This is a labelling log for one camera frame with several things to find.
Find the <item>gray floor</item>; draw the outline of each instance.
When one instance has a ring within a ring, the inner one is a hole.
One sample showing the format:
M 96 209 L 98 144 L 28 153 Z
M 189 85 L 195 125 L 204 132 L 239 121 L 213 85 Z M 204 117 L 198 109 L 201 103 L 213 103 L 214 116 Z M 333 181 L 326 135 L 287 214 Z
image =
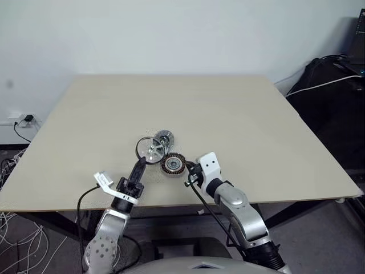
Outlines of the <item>gray floor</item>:
M 289 204 L 261 204 L 264 217 L 269 217 Z M 163 209 L 152 209 L 152 215 L 164 215 Z M 150 214 L 149 211 L 136 210 L 135 216 Z M 65 213 L 73 219 L 74 212 Z M 16 217 L 9 223 L 7 239 L 16 242 L 34 230 L 31 221 Z M 64 236 L 46 229 L 50 240 L 49 252 L 43 263 L 29 273 L 41 273 L 58 244 Z M 352 212 L 345 204 L 330 202 L 325 206 L 307 214 L 291 223 L 270 230 L 276 244 L 281 244 L 281 255 L 289 264 L 293 273 L 365 273 L 365 236 Z M 168 239 L 174 237 L 201 237 L 211 236 L 225 242 L 225 235 L 210 216 L 196 216 L 194 218 L 178 218 L 173 220 L 132 220 L 125 233 L 139 242 L 152 239 Z M 130 243 L 124 242 L 123 254 L 131 261 L 136 252 Z M 0 245 L 0 253 L 7 247 Z M 20 246 L 20 258 L 26 256 L 28 245 Z M 45 250 L 45 241 L 42 241 L 39 252 L 30 259 L 30 265 L 42 257 Z M 191 247 L 163 248 L 165 257 L 183 256 L 191 252 Z M 229 248 L 232 256 L 239 259 L 238 253 Z M 0 273 L 17 260 L 17 249 L 12 248 L 0 256 Z M 67 239 L 55 255 L 47 273 L 79 273 L 79 246 L 74 240 Z M 19 269 L 26 267 L 26 260 L 20 263 Z M 15 273 L 16 267 L 5 273 Z

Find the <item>table leg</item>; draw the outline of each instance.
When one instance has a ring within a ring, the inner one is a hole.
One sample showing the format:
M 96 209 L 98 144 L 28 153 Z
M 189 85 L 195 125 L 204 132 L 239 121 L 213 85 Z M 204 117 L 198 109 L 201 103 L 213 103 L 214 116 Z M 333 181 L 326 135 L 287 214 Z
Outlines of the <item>table leg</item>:
M 19 216 L 28 220 L 34 221 L 46 228 L 54 230 L 62 235 L 72 238 L 76 241 L 79 240 L 78 226 L 70 219 L 64 217 L 57 212 L 19 212 Z M 83 237 L 85 241 L 90 241 L 95 231 L 87 231 L 82 228 Z
M 299 218 L 317 207 L 324 205 L 329 200 L 313 200 L 296 202 L 279 213 L 265 220 L 267 228 L 273 228 L 276 225 L 287 223 L 291 220 Z

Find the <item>wooden table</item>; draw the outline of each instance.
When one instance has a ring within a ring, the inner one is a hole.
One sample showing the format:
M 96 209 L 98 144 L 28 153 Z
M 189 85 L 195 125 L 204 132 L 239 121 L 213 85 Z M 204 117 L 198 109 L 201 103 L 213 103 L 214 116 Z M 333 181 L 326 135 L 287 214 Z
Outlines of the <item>wooden table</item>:
M 222 177 L 251 203 L 354 197 L 361 190 L 261 76 L 79 76 L 0 192 L 0 211 L 64 211 L 107 171 L 128 177 L 135 145 L 167 129 L 188 160 L 214 151 Z M 200 204 L 159 165 L 148 166 L 140 206 Z M 110 206 L 94 191 L 84 209 Z

